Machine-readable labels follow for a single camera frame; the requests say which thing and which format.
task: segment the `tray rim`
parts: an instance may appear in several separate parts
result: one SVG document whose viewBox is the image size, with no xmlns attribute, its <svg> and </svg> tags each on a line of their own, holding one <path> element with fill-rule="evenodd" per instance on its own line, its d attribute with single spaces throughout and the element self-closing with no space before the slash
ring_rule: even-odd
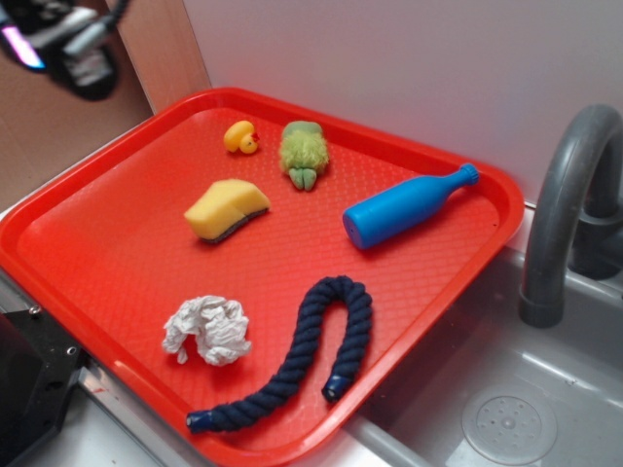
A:
<svg viewBox="0 0 623 467">
<path fill-rule="evenodd" d="M 467 158 L 439 150 L 432 146 L 421 144 L 399 136 L 391 135 L 376 129 L 354 124 L 304 107 L 293 105 L 261 95 L 248 90 L 236 88 L 218 88 L 196 92 L 170 106 L 162 113 L 148 119 L 130 132 L 111 142 L 99 151 L 79 162 L 74 167 L 60 174 L 49 184 L 24 199 L 15 208 L 7 213 L 0 221 L 0 267 L 2 267 L 28 294 L 46 308 L 50 309 L 60 324 L 73 334 L 79 341 L 84 341 L 94 332 L 96 327 L 80 326 L 70 329 L 72 316 L 82 315 L 83 312 L 62 297 L 51 284 L 47 283 L 37 271 L 15 255 L 17 242 L 21 233 L 32 222 L 44 215 L 54 206 L 60 204 L 71 195 L 105 173 L 112 166 L 131 157 L 133 147 L 143 147 L 147 142 L 139 136 L 150 134 L 150 141 L 157 138 L 168 128 L 179 125 L 180 122 L 198 112 L 227 106 L 250 115 L 270 110 L 272 122 L 286 125 L 293 120 L 315 120 L 320 122 L 329 141 L 341 144 L 354 134 L 357 135 L 359 149 L 349 143 L 348 147 L 355 151 L 370 153 L 389 147 L 392 156 L 380 158 L 388 163 L 396 163 L 405 168 L 412 168 L 411 164 L 398 163 L 406 154 L 419 153 L 427 155 L 425 163 L 419 161 L 416 171 L 422 173 L 445 174 L 455 170 L 459 165 L 469 162 Z M 122 154 L 118 148 L 125 147 Z M 317 449 L 326 442 L 348 419 L 348 417 L 363 403 L 365 397 L 371 394 L 381 383 L 383 376 L 388 374 L 402 360 L 418 342 L 420 337 L 429 329 L 446 309 L 471 283 L 478 273 L 501 250 L 506 241 L 519 229 L 524 217 L 524 197 L 516 183 L 501 170 L 482 162 L 475 162 L 481 174 L 481 183 L 476 188 L 497 209 L 499 223 L 493 235 L 464 265 L 455 277 L 446 284 L 440 294 L 421 311 L 418 320 L 414 321 L 394 342 L 394 344 L 379 358 L 377 362 L 361 376 L 351 391 L 343 398 L 331 412 L 304 438 L 294 440 L 276 449 L 245 450 L 236 449 L 223 443 L 218 436 L 202 436 L 201 440 L 187 434 L 184 416 L 179 416 L 179 407 L 173 405 L 166 393 L 172 392 L 159 381 L 137 374 L 133 365 L 125 365 L 111 358 L 98 360 L 104 367 L 110 369 L 114 375 L 122 380 L 130 389 L 143 399 L 150 407 L 158 407 L 156 411 L 167 423 L 186 438 L 199 452 L 210 460 L 232 466 L 263 466 L 284 464 L 296 460 L 312 449 Z M 365 391 L 361 388 L 362 381 L 376 381 L 369 384 Z"/>
</svg>

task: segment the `rope toy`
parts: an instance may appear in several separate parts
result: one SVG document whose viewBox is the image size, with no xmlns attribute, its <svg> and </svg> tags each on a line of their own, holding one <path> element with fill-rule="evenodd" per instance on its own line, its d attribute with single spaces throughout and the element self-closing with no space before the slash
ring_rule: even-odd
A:
<svg viewBox="0 0 623 467">
<path fill-rule="evenodd" d="M 363 284 L 353 282 L 344 275 L 325 277 L 306 294 L 299 307 L 290 350 L 269 382 L 239 401 L 189 413 L 186 425 L 191 432 L 237 431 L 253 425 L 261 417 L 283 406 L 298 392 L 299 383 L 313 362 L 319 346 L 320 325 L 325 309 L 337 301 L 347 306 L 347 330 L 331 369 L 331 376 L 322 388 L 322 395 L 330 403 L 340 400 L 359 372 L 372 328 L 372 298 L 366 293 Z"/>
</svg>

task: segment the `red tray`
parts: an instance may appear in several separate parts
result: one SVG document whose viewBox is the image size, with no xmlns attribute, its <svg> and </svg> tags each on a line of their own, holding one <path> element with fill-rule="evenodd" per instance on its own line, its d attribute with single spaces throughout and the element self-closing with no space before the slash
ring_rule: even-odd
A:
<svg viewBox="0 0 623 467">
<path fill-rule="evenodd" d="M 223 134 L 250 120 L 252 156 Z M 322 125 L 331 162 L 310 193 L 278 167 L 283 127 Z M 370 395 L 518 228 L 524 199 L 499 170 L 454 193 L 424 224 L 366 251 L 348 239 L 344 210 L 420 174 L 465 159 L 243 90 L 195 94 L 88 158 L 14 209 L 0 225 L 0 265 L 156 413 L 212 461 L 284 464 L 315 449 Z M 182 214 L 216 181 L 255 183 L 272 208 L 224 242 L 198 240 Z M 346 274 L 372 295 L 372 339 L 355 385 L 337 404 L 320 389 L 346 314 L 325 316 L 321 348 L 301 391 L 273 415 L 231 434 L 191 435 L 186 413 L 255 392 L 290 346 L 298 306 L 325 276 Z M 242 303 L 252 351 L 206 365 L 187 340 L 179 365 L 162 351 L 163 325 L 185 300 Z"/>
</svg>

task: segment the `blue bottle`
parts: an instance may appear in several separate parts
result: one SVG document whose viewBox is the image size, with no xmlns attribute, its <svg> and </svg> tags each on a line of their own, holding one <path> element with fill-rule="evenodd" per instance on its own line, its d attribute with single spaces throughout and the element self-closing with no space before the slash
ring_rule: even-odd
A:
<svg viewBox="0 0 623 467">
<path fill-rule="evenodd" d="M 402 182 L 349 207 L 343 216 L 348 237 L 365 249 L 400 234 L 434 215 L 455 190 L 478 183 L 471 163 L 445 177 L 424 175 Z"/>
</svg>

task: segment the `stainless steel sink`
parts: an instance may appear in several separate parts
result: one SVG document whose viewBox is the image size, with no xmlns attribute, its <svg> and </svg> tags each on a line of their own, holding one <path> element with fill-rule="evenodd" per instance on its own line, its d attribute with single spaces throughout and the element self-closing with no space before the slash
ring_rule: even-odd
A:
<svg viewBox="0 0 623 467">
<path fill-rule="evenodd" d="M 623 466 L 623 299 L 570 272 L 565 316 L 518 316 L 506 249 L 348 425 L 392 465 Z"/>
</svg>

